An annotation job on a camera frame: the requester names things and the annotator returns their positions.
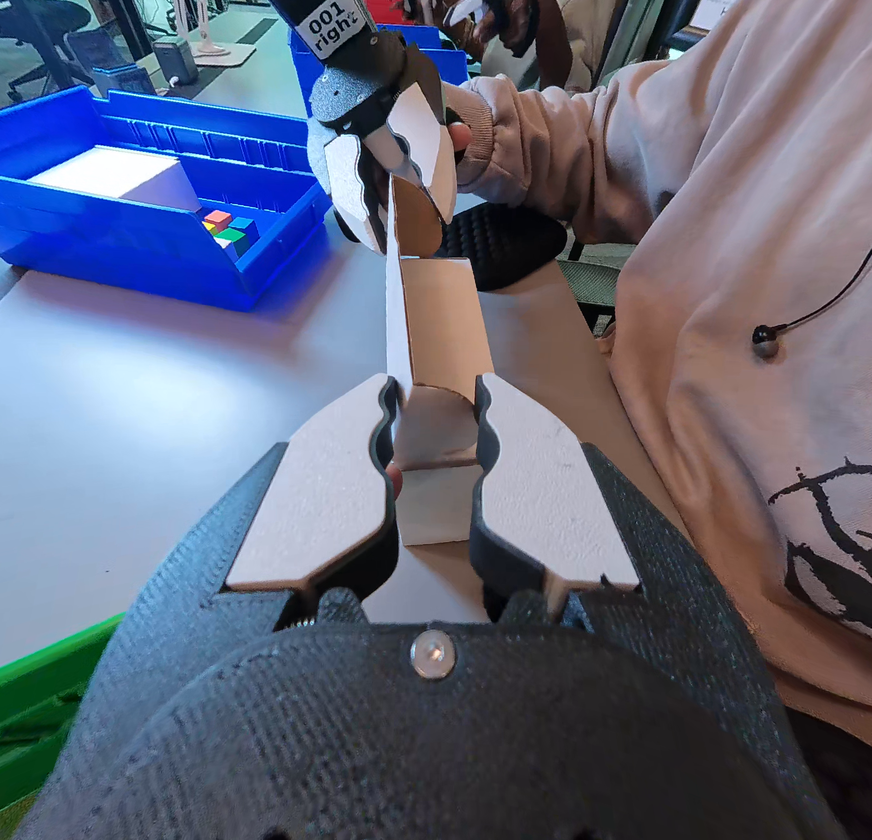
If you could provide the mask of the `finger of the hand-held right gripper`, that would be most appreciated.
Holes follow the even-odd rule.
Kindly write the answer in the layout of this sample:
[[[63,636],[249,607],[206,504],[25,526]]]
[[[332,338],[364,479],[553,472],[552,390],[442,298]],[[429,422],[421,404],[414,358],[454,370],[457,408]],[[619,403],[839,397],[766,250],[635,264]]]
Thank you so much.
[[[419,136],[397,137],[388,125],[383,125],[366,136],[366,147],[389,174],[417,187],[424,186],[420,169],[423,143]]]
[[[342,135],[324,149],[332,201],[344,229],[362,245],[384,255],[386,212],[378,195],[375,162],[359,137]]]

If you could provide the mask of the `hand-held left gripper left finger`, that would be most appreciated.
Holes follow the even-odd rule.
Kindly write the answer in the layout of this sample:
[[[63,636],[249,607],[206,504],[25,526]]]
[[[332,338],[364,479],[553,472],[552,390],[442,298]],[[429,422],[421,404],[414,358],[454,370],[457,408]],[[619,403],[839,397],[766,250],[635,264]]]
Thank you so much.
[[[397,382],[375,374],[295,432],[225,585],[235,593],[373,593],[398,561],[391,425]]]

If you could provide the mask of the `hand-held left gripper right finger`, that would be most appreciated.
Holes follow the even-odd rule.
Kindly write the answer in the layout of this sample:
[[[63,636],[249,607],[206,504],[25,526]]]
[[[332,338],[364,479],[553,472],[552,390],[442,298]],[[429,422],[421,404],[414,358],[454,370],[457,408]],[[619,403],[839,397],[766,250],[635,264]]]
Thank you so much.
[[[494,593],[631,591],[639,576],[580,442],[496,374],[476,379],[470,560]]]

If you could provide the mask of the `white cardboard box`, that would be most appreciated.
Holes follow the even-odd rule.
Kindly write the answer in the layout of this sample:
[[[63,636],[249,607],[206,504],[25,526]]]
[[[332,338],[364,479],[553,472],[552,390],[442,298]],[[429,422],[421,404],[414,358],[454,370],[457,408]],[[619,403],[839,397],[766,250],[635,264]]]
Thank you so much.
[[[437,257],[440,210],[452,212],[452,140],[421,89],[403,91],[387,129],[400,149],[387,205],[386,355],[398,384],[392,429],[404,487],[398,529],[407,547],[466,541],[475,457],[475,384],[492,371],[470,262]]]

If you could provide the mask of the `blue plastic bin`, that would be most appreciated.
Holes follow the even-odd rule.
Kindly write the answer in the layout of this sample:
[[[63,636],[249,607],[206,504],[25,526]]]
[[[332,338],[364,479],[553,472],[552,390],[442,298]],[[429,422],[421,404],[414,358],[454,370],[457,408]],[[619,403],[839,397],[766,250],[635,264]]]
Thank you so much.
[[[416,44],[436,65],[444,83],[460,85],[468,78],[466,54],[443,41],[439,30],[429,26],[378,25],[403,36],[407,45]],[[306,116],[311,117],[311,91],[324,71],[323,63],[303,43],[294,29],[288,30],[288,44],[302,93]]]
[[[77,87],[1,116],[2,259],[36,272],[249,311],[289,277],[331,202],[311,172],[307,121],[182,98]],[[29,178],[95,146],[179,158],[202,212],[68,192]],[[245,253],[202,225],[256,221]]]

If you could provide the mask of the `person's right forearm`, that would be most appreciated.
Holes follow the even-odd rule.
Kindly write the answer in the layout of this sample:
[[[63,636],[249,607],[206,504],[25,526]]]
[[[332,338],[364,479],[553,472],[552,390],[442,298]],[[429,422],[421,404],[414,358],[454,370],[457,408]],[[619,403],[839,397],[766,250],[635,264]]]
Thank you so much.
[[[642,122],[632,92],[663,68],[628,66],[606,87],[576,94],[520,91],[505,76],[443,83],[446,111],[460,119],[452,136],[466,132],[458,192],[571,223],[590,243],[637,243],[653,216],[631,138]]]

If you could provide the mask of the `white stand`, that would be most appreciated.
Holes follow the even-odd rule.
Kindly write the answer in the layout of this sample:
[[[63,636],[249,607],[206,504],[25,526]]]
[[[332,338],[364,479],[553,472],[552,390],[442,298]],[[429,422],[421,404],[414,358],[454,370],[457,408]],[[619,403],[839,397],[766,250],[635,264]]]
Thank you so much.
[[[198,66],[220,69],[241,67],[256,52],[248,42],[215,42],[210,32],[208,0],[193,0],[197,26],[190,28],[186,0],[172,0],[176,32],[187,42]]]

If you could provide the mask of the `grey power station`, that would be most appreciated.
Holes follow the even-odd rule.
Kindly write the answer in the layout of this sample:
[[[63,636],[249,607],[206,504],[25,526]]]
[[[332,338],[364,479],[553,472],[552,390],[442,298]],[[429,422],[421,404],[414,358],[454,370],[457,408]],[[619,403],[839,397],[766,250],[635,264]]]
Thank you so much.
[[[170,89],[197,83],[199,70],[187,39],[178,35],[159,38],[153,51]]]

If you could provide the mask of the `black office chair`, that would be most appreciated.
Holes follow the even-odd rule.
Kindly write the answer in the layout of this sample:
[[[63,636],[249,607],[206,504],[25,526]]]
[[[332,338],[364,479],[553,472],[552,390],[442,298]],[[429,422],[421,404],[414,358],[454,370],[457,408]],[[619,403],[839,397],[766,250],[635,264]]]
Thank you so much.
[[[54,90],[94,86],[65,41],[67,35],[85,29],[90,20],[90,12],[70,0],[2,0],[2,39],[34,49],[41,59],[39,66],[9,81],[10,105],[25,101],[20,91],[25,84],[43,83],[41,95],[48,94],[50,86]]]

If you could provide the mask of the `green plastic bin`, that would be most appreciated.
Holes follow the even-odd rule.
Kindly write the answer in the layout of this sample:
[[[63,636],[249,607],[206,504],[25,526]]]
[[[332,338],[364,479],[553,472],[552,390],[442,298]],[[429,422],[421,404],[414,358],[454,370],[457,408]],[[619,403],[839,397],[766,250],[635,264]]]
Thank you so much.
[[[97,664],[124,614],[1,670],[2,838],[11,837],[54,769]]]

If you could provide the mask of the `person in beige sweatshirt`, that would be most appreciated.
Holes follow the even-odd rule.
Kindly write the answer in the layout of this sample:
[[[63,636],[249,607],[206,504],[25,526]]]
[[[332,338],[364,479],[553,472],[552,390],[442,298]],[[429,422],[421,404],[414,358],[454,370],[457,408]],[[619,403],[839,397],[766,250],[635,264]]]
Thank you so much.
[[[738,0],[595,101],[589,214],[636,240],[610,369],[784,701],[870,743],[870,0]]]

